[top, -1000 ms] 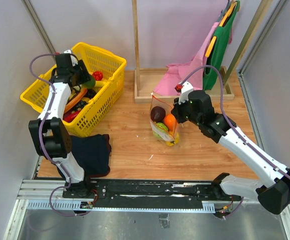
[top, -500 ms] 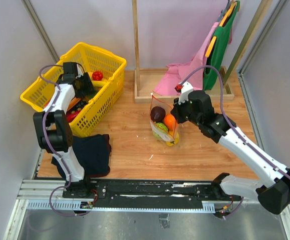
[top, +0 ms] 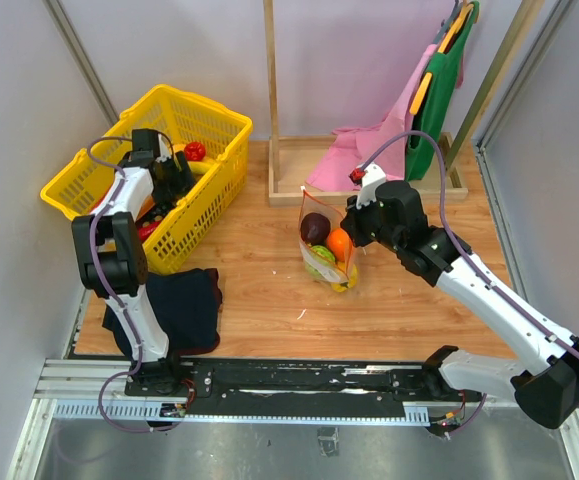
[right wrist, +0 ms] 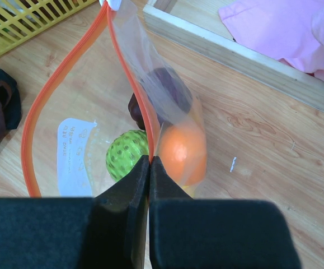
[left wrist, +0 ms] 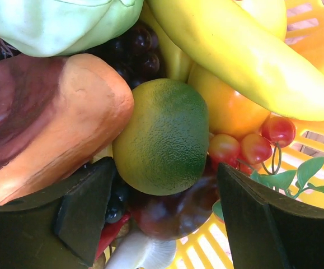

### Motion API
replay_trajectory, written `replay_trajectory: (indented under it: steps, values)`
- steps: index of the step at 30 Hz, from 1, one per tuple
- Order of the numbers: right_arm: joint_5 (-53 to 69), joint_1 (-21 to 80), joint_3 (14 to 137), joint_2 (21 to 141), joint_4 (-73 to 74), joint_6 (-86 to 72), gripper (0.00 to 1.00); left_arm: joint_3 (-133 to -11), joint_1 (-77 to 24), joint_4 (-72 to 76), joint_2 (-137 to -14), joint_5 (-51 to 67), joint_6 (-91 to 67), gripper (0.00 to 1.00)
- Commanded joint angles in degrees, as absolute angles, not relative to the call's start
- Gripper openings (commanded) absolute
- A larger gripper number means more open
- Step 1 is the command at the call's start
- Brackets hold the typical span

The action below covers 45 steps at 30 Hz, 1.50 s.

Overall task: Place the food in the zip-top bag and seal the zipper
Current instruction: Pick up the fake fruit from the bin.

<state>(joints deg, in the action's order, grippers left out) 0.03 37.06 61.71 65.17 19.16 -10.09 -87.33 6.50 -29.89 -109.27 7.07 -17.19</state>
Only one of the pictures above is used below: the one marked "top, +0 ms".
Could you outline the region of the purple mangosteen toy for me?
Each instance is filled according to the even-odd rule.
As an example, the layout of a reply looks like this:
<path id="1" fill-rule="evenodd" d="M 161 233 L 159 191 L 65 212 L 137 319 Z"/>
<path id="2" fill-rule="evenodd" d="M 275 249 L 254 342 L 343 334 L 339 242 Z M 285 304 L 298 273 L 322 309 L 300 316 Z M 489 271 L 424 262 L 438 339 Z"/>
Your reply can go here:
<path id="1" fill-rule="evenodd" d="M 324 245 L 331 232 L 331 222 L 323 214 L 310 212 L 300 223 L 301 239 L 308 245 Z"/>

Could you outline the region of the round orange toy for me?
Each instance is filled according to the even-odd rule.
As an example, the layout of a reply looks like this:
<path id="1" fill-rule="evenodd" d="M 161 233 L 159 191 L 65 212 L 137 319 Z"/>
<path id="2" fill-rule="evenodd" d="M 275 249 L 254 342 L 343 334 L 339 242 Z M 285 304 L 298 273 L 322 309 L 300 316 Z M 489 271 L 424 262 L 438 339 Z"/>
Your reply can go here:
<path id="1" fill-rule="evenodd" d="M 353 243 L 347 232 L 342 228 L 334 229 L 329 233 L 325 246 L 338 262 L 346 262 L 353 251 Z"/>

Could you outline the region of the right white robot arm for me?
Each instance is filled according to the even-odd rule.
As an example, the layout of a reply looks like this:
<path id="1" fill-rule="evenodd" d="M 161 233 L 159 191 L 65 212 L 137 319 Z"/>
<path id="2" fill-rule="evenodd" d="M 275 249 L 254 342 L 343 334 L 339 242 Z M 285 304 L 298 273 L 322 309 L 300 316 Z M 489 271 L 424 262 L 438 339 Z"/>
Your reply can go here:
<path id="1" fill-rule="evenodd" d="M 378 243 L 393 252 L 408 272 L 466 306 L 516 355 L 503 360 L 441 347 L 423 365 L 429 397 L 470 390 L 506 399 L 548 429 L 579 409 L 579 336 L 518 296 L 449 228 L 430 225 L 409 183 L 362 188 L 348 198 L 340 226 L 356 247 Z"/>

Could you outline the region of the yellow banana bunch toy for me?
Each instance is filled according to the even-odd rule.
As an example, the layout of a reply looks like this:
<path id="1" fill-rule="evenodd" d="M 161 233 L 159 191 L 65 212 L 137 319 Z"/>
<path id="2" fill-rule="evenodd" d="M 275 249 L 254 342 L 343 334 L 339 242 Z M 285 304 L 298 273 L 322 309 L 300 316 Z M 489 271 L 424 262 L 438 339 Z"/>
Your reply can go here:
<path id="1" fill-rule="evenodd" d="M 354 265 L 350 271 L 348 279 L 341 283 L 331 283 L 331 288 L 338 293 L 346 292 L 354 288 L 359 280 L 359 270 L 356 265 Z"/>

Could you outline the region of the clear zip top bag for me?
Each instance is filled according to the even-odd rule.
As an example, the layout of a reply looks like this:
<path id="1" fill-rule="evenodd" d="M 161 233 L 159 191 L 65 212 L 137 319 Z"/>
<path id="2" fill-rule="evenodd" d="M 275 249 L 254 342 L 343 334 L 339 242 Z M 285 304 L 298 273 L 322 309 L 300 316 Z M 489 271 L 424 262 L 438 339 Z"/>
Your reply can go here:
<path id="1" fill-rule="evenodd" d="M 307 273 L 335 292 L 353 289 L 359 281 L 356 248 L 340 226 L 343 215 L 301 188 L 299 248 Z"/>

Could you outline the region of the green custard apple toy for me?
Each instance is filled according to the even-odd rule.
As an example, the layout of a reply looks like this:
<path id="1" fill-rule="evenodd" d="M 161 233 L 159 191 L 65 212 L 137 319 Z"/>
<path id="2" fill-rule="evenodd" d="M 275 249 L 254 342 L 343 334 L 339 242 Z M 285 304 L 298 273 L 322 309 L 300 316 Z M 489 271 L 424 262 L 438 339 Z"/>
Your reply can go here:
<path id="1" fill-rule="evenodd" d="M 306 269 L 315 278 L 329 282 L 339 279 L 336 258 L 328 248 L 313 245 L 304 254 Z"/>

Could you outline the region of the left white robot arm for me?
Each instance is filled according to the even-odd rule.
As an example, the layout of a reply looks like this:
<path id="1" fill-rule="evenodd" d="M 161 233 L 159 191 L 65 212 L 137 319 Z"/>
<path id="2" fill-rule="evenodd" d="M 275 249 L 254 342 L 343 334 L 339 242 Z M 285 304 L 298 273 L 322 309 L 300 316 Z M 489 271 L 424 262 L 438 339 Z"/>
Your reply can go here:
<path id="1" fill-rule="evenodd" d="M 172 396 L 183 385 L 183 371 L 148 297 L 148 262 L 136 221 L 148 198 L 174 200 L 182 193 L 185 174 L 174 152 L 162 152 L 173 144 L 158 130 L 134 129 L 128 138 L 105 136 L 92 145 L 104 141 L 128 142 L 130 151 L 112 164 L 87 147 L 93 162 L 113 169 L 113 182 L 91 213 L 72 220 L 80 279 L 105 301 L 128 340 L 125 393 Z"/>

